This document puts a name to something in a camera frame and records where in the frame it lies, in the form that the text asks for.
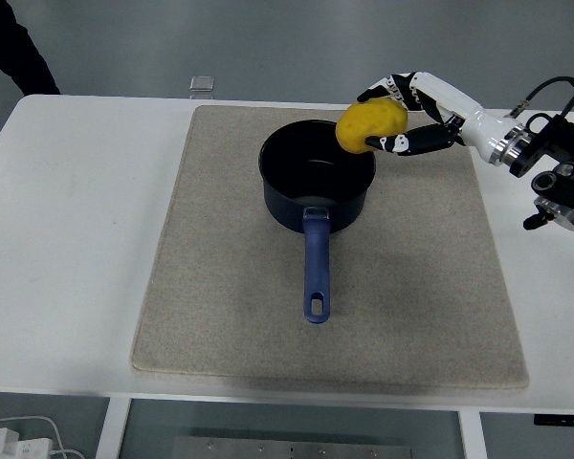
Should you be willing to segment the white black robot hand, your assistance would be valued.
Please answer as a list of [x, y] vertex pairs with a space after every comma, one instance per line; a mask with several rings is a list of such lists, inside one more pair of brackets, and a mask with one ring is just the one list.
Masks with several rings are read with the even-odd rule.
[[426, 72], [394, 74], [368, 87], [358, 102], [389, 98], [410, 112], [424, 112], [433, 124], [395, 136], [373, 135], [365, 143], [399, 156], [415, 156], [451, 147], [474, 148], [488, 164], [512, 164], [528, 144], [524, 126], [514, 118], [491, 114], [448, 82]]

